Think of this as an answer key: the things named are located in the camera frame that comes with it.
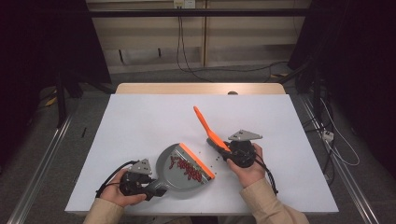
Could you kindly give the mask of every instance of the human hand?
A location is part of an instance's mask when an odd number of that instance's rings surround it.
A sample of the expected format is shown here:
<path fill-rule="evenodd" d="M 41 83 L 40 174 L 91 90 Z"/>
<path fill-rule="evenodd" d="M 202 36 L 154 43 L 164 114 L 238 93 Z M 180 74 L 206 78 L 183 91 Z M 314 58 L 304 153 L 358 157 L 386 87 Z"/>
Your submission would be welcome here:
<path fill-rule="evenodd" d="M 252 145 L 256 149 L 256 153 L 262 158 L 262 148 L 255 143 L 253 143 Z M 230 169 L 238 176 L 239 182 L 241 183 L 243 188 L 246 188 L 247 186 L 250 186 L 256 181 L 265 178 L 265 171 L 257 162 L 254 162 L 248 168 L 241 168 L 233 163 L 233 161 L 230 159 L 227 160 L 227 163 Z"/>
<path fill-rule="evenodd" d="M 105 199 L 109 202 L 115 203 L 121 207 L 125 207 L 126 205 L 135 205 L 143 202 L 146 199 L 146 194 L 137 194 L 131 196 L 125 196 L 120 191 L 120 181 L 123 176 L 127 172 L 126 169 L 122 169 L 116 173 L 114 178 L 107 184 L 107 187 L 103 190 L 100 195 L 101 199 Z"/>

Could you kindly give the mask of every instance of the aluminum rail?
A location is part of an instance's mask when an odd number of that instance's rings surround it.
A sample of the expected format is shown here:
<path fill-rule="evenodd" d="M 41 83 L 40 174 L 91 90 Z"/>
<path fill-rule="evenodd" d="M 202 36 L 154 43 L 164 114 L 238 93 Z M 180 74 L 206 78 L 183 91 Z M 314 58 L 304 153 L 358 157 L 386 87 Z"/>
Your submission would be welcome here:
<path fill-rule="evenodd" d="M 331 16 L 337 12 L 326 8 L 194 8 L 194 9 L 123 9 L 123 10 L 62 10 L 36 8 L 39 15 L 56 15 L 62 17 L 305 17 Z"/>
<path fill-rule="evenodd" d="M 313 106 L 310 100 L 308 99 L 308 97 L 301 96 L 300 99 L 303 102 L 306 113 L 312 119 L 315 128 L 316 129 L 320 128 L 321 125 L 319 125 L 319 123 L 315 119 L 315 115 L 311 109 Z M 323 141 L 327 152 L 330 153 L 331 146 L 329 145 L 329 143 L 321 139 L 320 133 L 318 133 L 318 137 L 320 138 L 321 141 Z M 336 153 L 339 153 L 336 147 L 334 147 L 332 150 L 334 150 Z M 342 161 L 338 160 L 338 158 L 334 155 L 334 153 L 332 153 L 331 158 L 334 167 L 337 170 L 338 174 L 341 176 L 341 179 L 343 180 L 344 185 L 346 186 L 346 189 L 353 203 L 356 205 L 356 208 L 361 213 L 361 217 L 364 223 L 379 224 L 380 222 L 375 215 L 373 207 L 370 205 L 370 202 L 368 201 L 367 197 L 364 195 L 364 192 L 359 187 L 358 182 L 355 180 L 352 173 L 350 173 L 348 167 Z"/>
<path fill-rule="evenodd" d="M 56 155 L 59 146 L 62 143 L 62 140 L 64 139 L 64 136 L 70 125 L 73 115 L 77 110 L 77 107 L 78 105 L 75 105 L 74 108 L 72 108 L 72 111 L 66 117 L 64 124 L 60 128 L 56 129 L 55 134 L 53 135 L 52 140 L 49 146 L 47 147 L 47 151 L 44 154 L 43 159 L 41 160 L 40 164 L 35 170 L 35 173 L 30 179 L 27 188 L 25 189 L 20 200 L 15 206 L 14 211 L 12 212 L 11 217 L 9 218 L 7 224 L 22 224 L 27 218 L 30 208 L 32 207 L 35 201 L 35 197 L 37 196 L 37 193 L 41 189 L 45 176 L 50 168 L 50 165 Z"/>

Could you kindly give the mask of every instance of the white table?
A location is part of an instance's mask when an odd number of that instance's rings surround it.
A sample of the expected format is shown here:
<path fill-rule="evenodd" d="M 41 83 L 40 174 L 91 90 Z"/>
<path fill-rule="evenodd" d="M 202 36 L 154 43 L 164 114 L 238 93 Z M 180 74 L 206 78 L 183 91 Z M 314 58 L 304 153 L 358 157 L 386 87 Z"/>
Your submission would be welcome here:
<path fill-rule="evenodd" d="M 164 85 L 169 88 L 174 84 Z M 215 89 L 216 85 L 221 84 L 209 84 L 208 88 Z M 248 85 L 233 84 L 226 89 L 234 91 L 232 86 L 244 86 L 248 90 Z M 240 129 L 263 135 L 263 139 L 253 142 L 263 147 L 264 160 L 274 175 L 278 198 L 283 203 L 306 213 L 338 212 L 292 102 L 282 92 L 255 95 L 118 92 L 112 95 L 65 211 L 87 213 L 95 191 L 126 161 L 149 159 L 155 178 L 155 162 L 161 152 L 174 143 L 183 142 L 216 178 L 193 191 L 168 190 L 161 198 L 126 207 L 126 214 L 250 214 L 238 193 L 241 187 L 236 176 L 226 162 L 217 160 L 219 154 L 205 141 L 204 128 L 192 109 L 194 105 L 200 108 L 211 129 L 224 140 Z"/>

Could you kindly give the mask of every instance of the orange dustpan edge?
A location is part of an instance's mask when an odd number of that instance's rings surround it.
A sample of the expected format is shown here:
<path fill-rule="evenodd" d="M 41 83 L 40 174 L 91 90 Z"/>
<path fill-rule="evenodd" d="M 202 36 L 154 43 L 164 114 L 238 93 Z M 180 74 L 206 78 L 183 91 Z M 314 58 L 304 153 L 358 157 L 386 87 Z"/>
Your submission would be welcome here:
<path fill-rule="evenodd" d="M 207 166 L 204 165 L 204 163 L 197 157 L 195 156 L 195 154 L 183 143 L 179 144 L 181 146 L 181 148 L 183 148 L 184 151 L 187 152 L 187 154 L 189 154 L 193 160 L 195 160 L 198 165 L 201 166 L 201 168 L 204 170 L 204 172 L 209 175 L 212 179 L 215 178 L 215 175 L 209 170 L 209 168 L 207 168 Z"/>

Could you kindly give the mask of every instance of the orange brush handle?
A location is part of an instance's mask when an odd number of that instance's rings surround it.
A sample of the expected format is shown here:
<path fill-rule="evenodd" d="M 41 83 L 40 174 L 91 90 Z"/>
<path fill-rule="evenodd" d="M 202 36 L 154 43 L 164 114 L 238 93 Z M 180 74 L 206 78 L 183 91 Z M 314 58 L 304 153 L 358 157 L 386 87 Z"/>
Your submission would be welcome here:
<path fill-rule="evenodd" d="M 212 132 L 212 130 L 210 130 L 209 125 L 207 125 L 204 116 L 201 114 L 201 112 L 199 111 L 197 106 L 194 106 L 194 111 L 195 111 L 195 114 L 198 117 L 198 120 L 201 121 L 202 126 L 204 126 L 204 129 L 205 129 L 205 131 L 207 133 L 207 136 L 210 138 L 210 140 L 212 140 L 218 147 L 222 147 L 226 151 L 231 151 L 225 145 L 225 143 L 221 140 L 221 138 L 217 134 Z"/>

